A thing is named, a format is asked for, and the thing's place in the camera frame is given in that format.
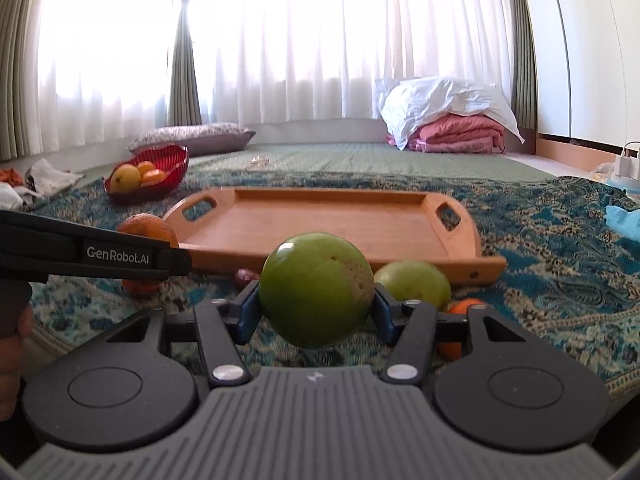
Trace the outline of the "left hand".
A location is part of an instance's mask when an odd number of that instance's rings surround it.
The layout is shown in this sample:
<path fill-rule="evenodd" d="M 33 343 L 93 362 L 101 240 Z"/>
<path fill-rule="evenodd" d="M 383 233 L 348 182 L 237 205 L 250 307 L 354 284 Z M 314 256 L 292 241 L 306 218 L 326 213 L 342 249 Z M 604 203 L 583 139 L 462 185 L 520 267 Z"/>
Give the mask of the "left hand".
<path fill-rule="evenodd" d="M 25 341 L 32 334 L 35 318 L 26 307 L 17 320 L 15 332 L 0 340 L 0 420 L 11 418 L 21 385 Z"/>

